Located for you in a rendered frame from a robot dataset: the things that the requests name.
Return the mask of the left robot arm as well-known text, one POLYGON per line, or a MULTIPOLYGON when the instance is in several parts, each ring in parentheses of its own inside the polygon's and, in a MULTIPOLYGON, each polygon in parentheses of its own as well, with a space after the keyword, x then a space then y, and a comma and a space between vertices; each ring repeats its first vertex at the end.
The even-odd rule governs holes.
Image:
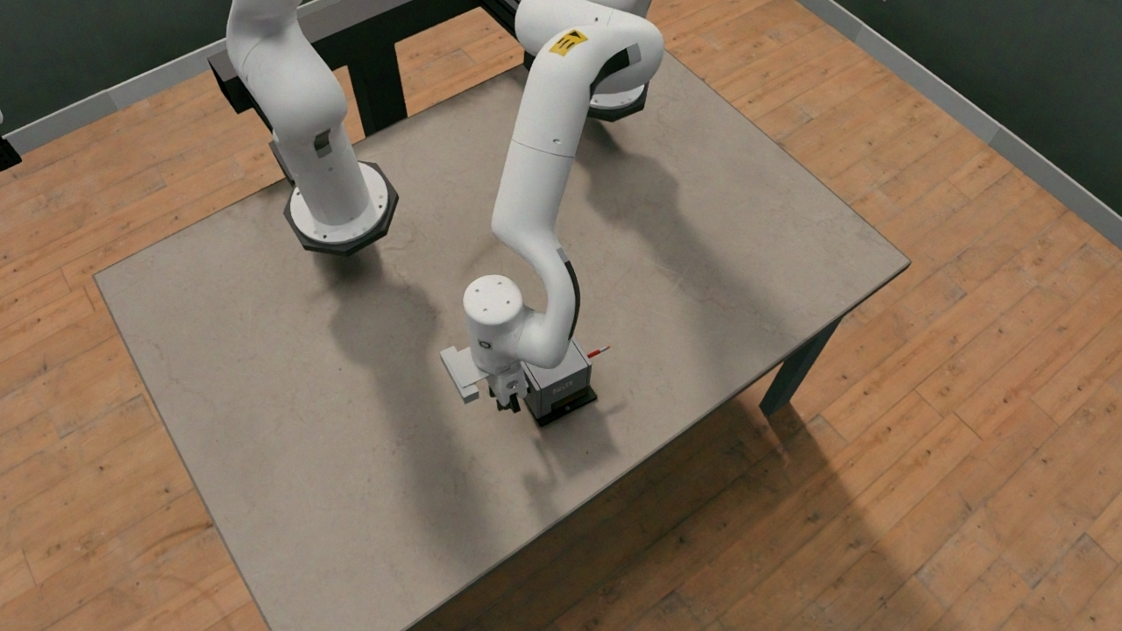
POLYGON ((557 239, 558 205, 589 106, 628 107, 660 68, 664 42, 646 20, 649 7, 650 0, 519 2, 516 37, 536 60, 502 170, 493 234, 537 271, 548 309, 541 313, 522 303, 518 285, 502 275, 476 278, 466 289, 470 347, 440 351, 465 404, 479 399, 476 382, 517 369, 521 362, 544 369, 564 362, 580 293, 572 260, 557 239))

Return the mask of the grey pencil sharpener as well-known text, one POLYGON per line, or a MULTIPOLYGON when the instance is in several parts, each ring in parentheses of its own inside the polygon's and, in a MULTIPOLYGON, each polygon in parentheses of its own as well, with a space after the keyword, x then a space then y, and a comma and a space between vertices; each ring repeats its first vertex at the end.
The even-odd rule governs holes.
POLYGON ((550 421, 564 417, 565 413, 597 399, 590 385, 592 360, 589 358, 609 348, 610 346, 605 346, 586 355, 572 333, 572 342, 565 351, 564 362, 557 368, 543 369, 521 362, 528 387, 528 396, 523 399, 528 403, 530 412, 536 417, 539 426, 546 426, 550 421))

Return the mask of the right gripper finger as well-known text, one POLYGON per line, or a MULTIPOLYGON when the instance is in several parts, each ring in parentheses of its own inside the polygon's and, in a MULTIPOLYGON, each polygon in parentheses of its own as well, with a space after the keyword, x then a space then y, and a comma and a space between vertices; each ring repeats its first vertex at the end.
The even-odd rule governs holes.
POLYGON ((0 172, 21 163, 21 157, 7 139, 0 135, 0 172))

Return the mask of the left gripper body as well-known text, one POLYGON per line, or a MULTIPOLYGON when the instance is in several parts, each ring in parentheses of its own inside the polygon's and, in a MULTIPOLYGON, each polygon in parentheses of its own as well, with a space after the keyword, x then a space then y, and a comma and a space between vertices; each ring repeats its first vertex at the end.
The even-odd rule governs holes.
POLYGON ((511 399, 512 393, 518 394, 518 397, 528 396, 528 387, 526 386, 526 379, 524 372, 522 372, 522 365, 517 369, 504 369, 500 374, 493 374, 493 376, 486 377, 488 384, 493 388, 494 396, 500 401, 500 404, 506 406, 511 399))

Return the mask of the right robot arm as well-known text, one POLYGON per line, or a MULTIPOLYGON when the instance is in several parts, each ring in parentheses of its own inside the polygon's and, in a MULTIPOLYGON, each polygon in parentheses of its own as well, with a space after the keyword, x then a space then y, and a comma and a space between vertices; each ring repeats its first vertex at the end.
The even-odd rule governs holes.
POLYGON ((339 245, 380 223, 388 194, 381 176, 356 159, 342 124, 347 97, 301 31, 301 3, 233 0, 227 51, 270 121, 273 140, 297 185, 291 200, 295 225, 314 241, 339 245))

